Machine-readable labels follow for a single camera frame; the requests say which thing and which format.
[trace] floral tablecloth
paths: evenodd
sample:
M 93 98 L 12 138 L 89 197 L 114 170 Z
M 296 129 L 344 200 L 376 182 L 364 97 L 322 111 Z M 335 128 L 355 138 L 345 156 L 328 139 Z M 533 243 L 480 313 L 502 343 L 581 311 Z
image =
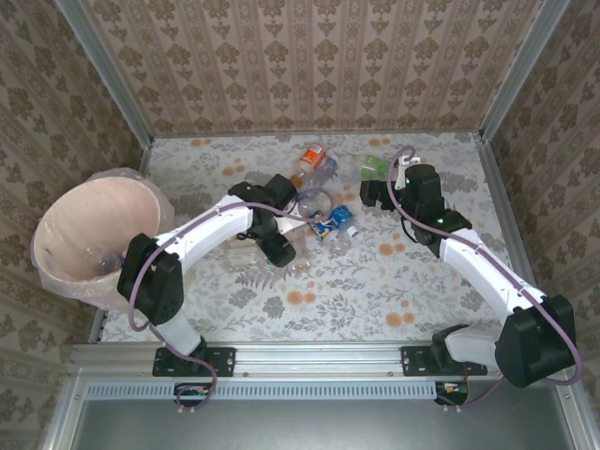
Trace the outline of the floral tablecloth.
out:
M 402 144 L 436 167 L 443 195 L 470 219 L 483 240 L 508 262 L 500 225 L 471 133 L 227 137 L 157 140 L 150 179 L 175 207 L 177 224 L 212 206 L 243 180 L 264 184 L 290 175 L 308 143 L 323 143 L 339 158 L 328 184 L 360 228 L 343 258 L 332 258 L 307 237 L 312 268 L 286 274 L 270 267 L 230 273 L 221 248 L 195 267 L 185 311 L 209 341 L 349 341 L 430 339 L 456 323 L 499 326 L 482 297 L 450 265 L 402 232 L 398 213 L 361 204 L 353 182 L 357 156 L 390 158 Z M 154 340 L 111 312 L 103 341 Z

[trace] patterned wallpaper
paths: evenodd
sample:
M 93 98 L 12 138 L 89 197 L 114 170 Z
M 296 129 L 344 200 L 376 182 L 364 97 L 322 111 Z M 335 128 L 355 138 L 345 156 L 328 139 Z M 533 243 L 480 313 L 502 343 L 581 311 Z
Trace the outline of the patterned wallpaper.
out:
M 38 219 L 140 149 L 53 1 L 0 1 L 0 448 L 36 448 L 93 308 L 41 289 Z
M 84 0 L 160 136 L 478 127 L 542 0 Z
M 576 307 L 600 417 L 599 1 L 571 1 L 492 145 L 538 284 Z

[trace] orange spot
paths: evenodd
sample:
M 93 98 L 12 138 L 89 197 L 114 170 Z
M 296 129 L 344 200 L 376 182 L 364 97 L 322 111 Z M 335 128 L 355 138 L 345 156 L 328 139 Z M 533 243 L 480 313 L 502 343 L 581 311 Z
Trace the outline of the orange spot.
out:
M 302 303 L 302 294 L 298 291 L 288 293 L 288 303 L 290 305 L 300 305 Z
M 392 328 L 398 328 L 402 325 L 402 318 L 397 312 L 390 312 L 385 316 L 385 323 Z
M 402 320 L 405 323 L 413 323 L 414 322 L 414 314 L 412 314 L 411 312 L 407 312 L 406 314 L 404 314 L 402 316 Z
M 392 246 L 390 246 L 389 244 L 381 244 L 379 246 L 379 252 L 383 256 L 390 256 L 392 253 L 394 253 L 394 248 Z

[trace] plastic bag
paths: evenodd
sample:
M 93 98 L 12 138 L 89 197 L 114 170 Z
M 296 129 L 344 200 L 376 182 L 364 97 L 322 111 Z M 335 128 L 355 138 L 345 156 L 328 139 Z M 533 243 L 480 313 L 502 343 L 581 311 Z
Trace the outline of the plastic bag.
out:
M 160 189 L 132 169 L 94 174 L 46 212 L 34 234 L 32 263 L 47 291 L 102 309 L 127 310 L 116 290 L 129 241 L 173 227 Z

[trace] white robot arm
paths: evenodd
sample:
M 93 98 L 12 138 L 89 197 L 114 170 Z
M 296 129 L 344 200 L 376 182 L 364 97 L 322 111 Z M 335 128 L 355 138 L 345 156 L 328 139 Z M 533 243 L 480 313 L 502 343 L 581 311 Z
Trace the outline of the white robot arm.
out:
M 502 325 L 499 336 L 466 325 L 436 333 L 431 353 L 437 366 L 443 371 L 444 365 L 474 362 L 498 368 L 518 387 L 572 366 L 574 356 L 565 340 L 538 310 L 543 309 L 575 344 L 575 318 L 568 300 L 561 295 L 548 298 L 526 283 L 493 254 L 465 217 L 446 208 L 440 176 L 432 166 L 414 164 L 400 169 L 404 171 L 400 180 L 404 187 L 397 184 L 392 193 L 404 213 L 416 220 L 411 239 L 456 268 L 483 296 Z M 379 200 L 386 207 L 390 191 L 380 190 Z M 524 291 L 531 296 L 529 300 L 521 294 Z
M 117 290 L 129 299 L 144 263 L 154 251 L 173 240 L 162 249 L 152 262 L 151 270 L 143 276 L 135 308 L 146 316 L 168 344 L 184 355 L 202 357 L 206 347 L 182 309 L 183 275 L 202 256 L 226 239 L 242 234 L 254 239 L 275 266 L 283 267 L 295 257 L 295 250 L 284 234 L 303 222 L 276 217 L 273 212 L 244 205 L 261 203 L 284 209 L 297 195 L 287 178 L 276 175 L 264 187 L 240 183 L 232 187 L 229 194 L 175 230 L 155 239 L 144 234 L 134 237 L 117 284 Z

